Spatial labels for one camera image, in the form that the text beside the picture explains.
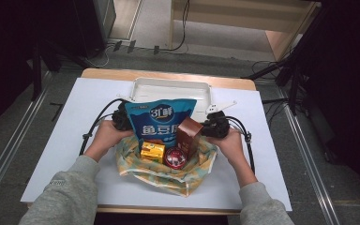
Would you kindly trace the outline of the yellow drink carton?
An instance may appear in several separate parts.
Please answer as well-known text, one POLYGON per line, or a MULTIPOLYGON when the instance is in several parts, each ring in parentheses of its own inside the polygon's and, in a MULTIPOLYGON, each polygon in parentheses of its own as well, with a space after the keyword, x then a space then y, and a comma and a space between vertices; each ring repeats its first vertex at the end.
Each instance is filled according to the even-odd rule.
POLYGON ((163 163, 165 145, 163 143, 143 142, 141 147, 141 158, 163 163))

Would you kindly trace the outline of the person's right hand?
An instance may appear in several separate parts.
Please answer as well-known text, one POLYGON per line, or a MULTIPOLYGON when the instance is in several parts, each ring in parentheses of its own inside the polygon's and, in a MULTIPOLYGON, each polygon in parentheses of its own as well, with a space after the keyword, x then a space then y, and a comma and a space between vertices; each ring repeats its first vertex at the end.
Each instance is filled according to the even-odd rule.
POLYGON ((228 159, 229 163, 236 171, 241 171, 248 167, 245 158, 241 134, 238 130, 230 128, 228 135, 223 139, 207 137, 207 141, 216 145, 222 154, 228 159))

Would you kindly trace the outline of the person's left hand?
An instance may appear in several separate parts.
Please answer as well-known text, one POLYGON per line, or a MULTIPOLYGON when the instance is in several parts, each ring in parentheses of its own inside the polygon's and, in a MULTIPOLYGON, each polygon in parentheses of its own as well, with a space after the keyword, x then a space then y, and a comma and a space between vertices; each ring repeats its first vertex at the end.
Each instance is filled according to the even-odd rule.
POLYGON ((133 134, 131 130, 120 131, 114 127, 114 122, 104 120, 97 129, 94 140, 87 150, 83 153, 85 156, 90 157, 95 162, 99 162, 105 156, 108 150, 122 139, 129 137, 133 134))

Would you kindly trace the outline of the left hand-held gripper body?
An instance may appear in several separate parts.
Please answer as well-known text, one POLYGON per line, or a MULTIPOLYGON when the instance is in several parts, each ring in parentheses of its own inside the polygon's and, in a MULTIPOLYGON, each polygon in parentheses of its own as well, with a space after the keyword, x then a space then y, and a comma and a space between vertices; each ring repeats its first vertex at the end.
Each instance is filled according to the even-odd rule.
POLYGON ((112 121, 114 122, 114 127, 120 131, 132 130, 132 125, 128 118, 128 113, 126 110, 126 104, 128 100, 120 98, 121 103, 118 105, 117 109, 112 114, 112 121))

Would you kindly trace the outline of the green orange print fabric bag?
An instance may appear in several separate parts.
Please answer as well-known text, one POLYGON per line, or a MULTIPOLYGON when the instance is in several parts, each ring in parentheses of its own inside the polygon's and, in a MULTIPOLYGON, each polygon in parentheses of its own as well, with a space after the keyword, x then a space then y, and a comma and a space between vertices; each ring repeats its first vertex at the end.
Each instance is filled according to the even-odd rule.
POLYGON ((189 196, 211 172, 218 148, 205 138, 198 142, 194 156, 180 170, 148 159, 141 159, 137 138, 130 136, 116 145, 116 164, 121 176, 133 175, 146 184, 173 194, 189 196))

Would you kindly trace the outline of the black metal stand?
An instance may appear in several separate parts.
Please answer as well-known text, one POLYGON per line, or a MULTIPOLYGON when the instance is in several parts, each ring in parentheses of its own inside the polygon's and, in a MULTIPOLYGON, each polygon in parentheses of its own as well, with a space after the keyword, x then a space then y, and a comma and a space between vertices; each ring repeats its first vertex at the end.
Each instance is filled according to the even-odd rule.
POLYGON ((33 48, 33 96, 32 100, 36 100, 41 93, 41 59, 39 53, 39 45, 36 43, 33 48))
POLYGON ((287 56, 275 64, 247 76, 247 79, 255 81, 270 72, 279 70, 279 74, 275 78, 275 83, 280 87, 291 83, 288 98, 289 105, 292 109, 296 104, 297 88, 301 81, 301 59, 322 19, 322 13, 319 11, 311 22, 308 21, 317 6, 318 3, 314 3, 307 11, 307 16, 302 21, 302 27, 305 28, 306 31, 303 36, 300 37, 300 40, 287 51, 287 56))

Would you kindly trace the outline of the dark cabinet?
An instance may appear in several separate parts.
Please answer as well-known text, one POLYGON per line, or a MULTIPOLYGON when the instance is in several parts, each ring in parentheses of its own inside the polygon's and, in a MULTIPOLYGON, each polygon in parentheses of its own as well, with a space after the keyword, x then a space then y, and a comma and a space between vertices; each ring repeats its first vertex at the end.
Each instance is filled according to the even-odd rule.
POLYGON ((81 28, 84 55, 91 58, 107 46, 116 12, 113 0, 73 0, 81 28))

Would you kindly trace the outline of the white plastic tray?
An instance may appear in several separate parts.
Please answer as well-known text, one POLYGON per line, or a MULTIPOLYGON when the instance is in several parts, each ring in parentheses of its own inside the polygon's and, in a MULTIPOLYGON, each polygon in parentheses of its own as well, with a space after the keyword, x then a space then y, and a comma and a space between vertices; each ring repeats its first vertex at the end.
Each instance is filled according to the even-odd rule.
POLYGON ((160 99, 190 98, 197 101, 194 113, 205 114, 211 105, 211 87, 206 82, 138 78, 130 94, 133 101, 148 102, 160 99))

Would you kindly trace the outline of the blue snack pouch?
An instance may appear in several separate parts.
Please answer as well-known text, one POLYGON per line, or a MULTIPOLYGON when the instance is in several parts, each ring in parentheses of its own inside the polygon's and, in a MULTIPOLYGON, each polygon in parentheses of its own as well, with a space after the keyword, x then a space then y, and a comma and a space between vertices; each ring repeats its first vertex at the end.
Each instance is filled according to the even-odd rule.
POLYGON ((127 116, 139 140, 161 140, 166 147, 176 144, 177 127, 194 111, 197 101, 189 98, 127 103, 127 116))

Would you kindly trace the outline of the red round can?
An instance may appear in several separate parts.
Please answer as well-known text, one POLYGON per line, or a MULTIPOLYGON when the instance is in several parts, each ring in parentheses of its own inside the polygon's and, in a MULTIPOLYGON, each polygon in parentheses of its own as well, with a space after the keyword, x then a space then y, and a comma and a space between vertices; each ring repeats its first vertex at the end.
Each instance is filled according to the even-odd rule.
POLYGON ((180 148, 174 146, 166 151, 164 161, 168 167, 179 170, 186 165, 187 156, 180 148))

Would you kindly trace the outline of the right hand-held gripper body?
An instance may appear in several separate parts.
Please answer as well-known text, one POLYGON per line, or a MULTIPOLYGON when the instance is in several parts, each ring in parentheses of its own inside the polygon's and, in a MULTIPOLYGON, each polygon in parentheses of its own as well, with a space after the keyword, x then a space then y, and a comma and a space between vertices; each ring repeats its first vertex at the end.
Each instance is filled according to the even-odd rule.
POLYGON ((207 120, 205 121, 205 125, 213 127, 213 133, 211 135, 206 135, 207 137, 222 139, 227 136, 230 125, 223 110, 235 104, 235 101, 215 103, 211 104, 206 109, 205 113, 207 114, 207 120))

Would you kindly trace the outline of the light wooden desk frame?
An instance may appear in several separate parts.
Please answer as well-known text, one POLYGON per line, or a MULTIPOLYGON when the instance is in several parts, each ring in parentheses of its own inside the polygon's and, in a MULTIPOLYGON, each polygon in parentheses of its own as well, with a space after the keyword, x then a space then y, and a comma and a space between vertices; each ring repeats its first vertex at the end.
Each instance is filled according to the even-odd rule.
POLYGON ((307 30, 318 0, 190 0, 187 19, 264 30, 275 59, 282 60, 307 30))

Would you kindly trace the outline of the metal floor rail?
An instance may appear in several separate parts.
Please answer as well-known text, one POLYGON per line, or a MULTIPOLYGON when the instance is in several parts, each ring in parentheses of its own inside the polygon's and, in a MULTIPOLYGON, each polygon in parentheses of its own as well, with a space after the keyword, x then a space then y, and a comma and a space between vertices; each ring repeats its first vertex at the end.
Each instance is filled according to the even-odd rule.
POLYGON ((290 124, 293 136, 301 154, 301 158, 303 159, 304 165, 306 167, 310 183, 317 197, 319 206, 321 207, 326 225, 341 225, 332 199, 323 182, 314 158, 311 155, 307 140, 300 127, 299 121, 291 110, 290 103, 286 103, 285 113, 287 115, 287 119, 290 124))
POLYGON ((30 125, 34 121, 38 110, 46 97, 47 90, 52 82, 53 74, 48 71, 42 76, 42 90, 35 100, 32 100, 25 111, 21 121, 10 136, 3 153, 0 155, 0 183, 8 170, 8 166, 15 157, 20 144, 23 141, 30 125))

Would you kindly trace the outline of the brown drink carton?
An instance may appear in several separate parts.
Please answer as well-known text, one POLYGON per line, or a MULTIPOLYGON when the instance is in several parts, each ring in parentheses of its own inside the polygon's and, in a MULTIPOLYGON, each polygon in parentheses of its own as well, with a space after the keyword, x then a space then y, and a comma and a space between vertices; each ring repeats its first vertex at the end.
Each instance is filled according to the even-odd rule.
POLYGON ((187 159, 196 153, 203 125, 186 117, 176 130, 176 144, 185 153, 187 159))

